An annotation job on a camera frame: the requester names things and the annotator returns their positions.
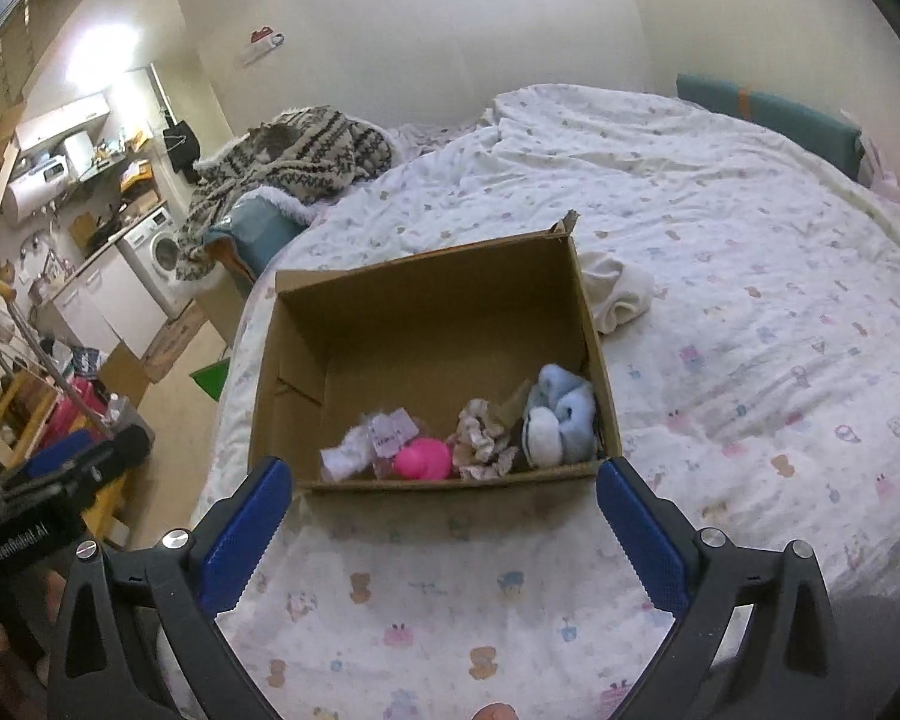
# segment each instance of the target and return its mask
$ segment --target metal screw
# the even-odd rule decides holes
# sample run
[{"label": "metal screw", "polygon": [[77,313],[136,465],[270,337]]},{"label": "metal screw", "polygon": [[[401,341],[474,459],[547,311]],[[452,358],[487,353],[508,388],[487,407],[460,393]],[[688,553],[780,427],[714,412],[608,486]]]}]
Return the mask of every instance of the metal screw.
[{"label": "metal screw", "polygon": [[162,542],[167,549],[179,549],[189,540],[190,534],[183,530],[183,528],[177,528],[170,531],[170,533],[167,533],[162,539]]},{"label": "metal screw", "polygon": [[813,547],[810,546],[806,541],[802,538],[798,538],[793,543],[794,553],[797,557],[803,557],[807,559],[807,557],[813,557]]},{"label": "metal screw", "polygon": [[700,531],[700,541],[708,547],[722,547],[727,543],[727,534],[718,528],[704,528]]},{"label": "metal screw", "polygon": [[87,541],[82,541],[80,546],[77,547],[77,557],[81,560],[90,560],[96,553],[97,543],[96,541],[93,541],[92,538],[88,538]]}]

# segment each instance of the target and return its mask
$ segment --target black and white patterned blanket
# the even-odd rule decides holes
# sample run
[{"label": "black and white patterned blanket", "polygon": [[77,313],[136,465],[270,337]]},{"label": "black and white patterned blanket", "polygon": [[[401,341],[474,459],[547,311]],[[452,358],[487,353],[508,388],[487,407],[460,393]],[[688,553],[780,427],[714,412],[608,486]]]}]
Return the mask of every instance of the black and white patterned blanket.
[{"label": "black and white patterned blanket", "polygon": [[176,278],[194,281],[213,262],[203,233],[248,191],[276,187],[304,205],[336,196],[354,181],[389,170],[394,153],[383,132],[328,106],[287,111],[210,159],[194,163],[200,176],[176,240]]}]

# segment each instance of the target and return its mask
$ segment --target white patterned bed sheet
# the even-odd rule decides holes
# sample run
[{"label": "white patterned bed sheet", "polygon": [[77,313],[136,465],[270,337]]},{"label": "white patterned bed sheet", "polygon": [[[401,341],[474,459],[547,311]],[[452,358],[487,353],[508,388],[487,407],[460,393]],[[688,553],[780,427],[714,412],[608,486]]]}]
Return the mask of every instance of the white patterned bed sheet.
[{"label": "white patterned bed sheet", "polygon": [[[487,116],[354,188],[258,283],[194,519],[245,476],[276,266],[355,268],[574,208],[580,250],[655,276],[650,312],[604,341],[650,486],[739,544],[806,539],[832,594],[900,599],[900,208],[785,138],[667,98],[539,86]],[[671,618],[581,481],[298,499],[218,622],[287,718],[466,720],[496,700],[604,720]]]}]

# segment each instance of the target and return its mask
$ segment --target pink toy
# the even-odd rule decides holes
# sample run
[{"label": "pink toy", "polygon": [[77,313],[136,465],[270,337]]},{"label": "pink toy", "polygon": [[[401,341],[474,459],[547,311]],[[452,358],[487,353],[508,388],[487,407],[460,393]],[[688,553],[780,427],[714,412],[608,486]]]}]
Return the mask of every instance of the pink toy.
[{"label": "pink toy", "polygon": [[403,479],[434,482],[446,479],[452,470],[450,447],[437,439],[413,439],[394,458],[394,473]]}]

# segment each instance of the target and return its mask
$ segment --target washing machine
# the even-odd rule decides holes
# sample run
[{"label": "washing machine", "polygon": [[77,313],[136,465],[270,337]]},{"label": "washing machine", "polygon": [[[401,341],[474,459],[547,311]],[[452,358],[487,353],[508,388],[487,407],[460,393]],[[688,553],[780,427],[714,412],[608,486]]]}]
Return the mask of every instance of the washing machine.
[{"label": "washing machine", "polygon": [[180,249],[173,240],[176,226],[166,206],[146,215],[117,241],[127,264],[171,319],[180,316],[189,298],[170,288]]}]

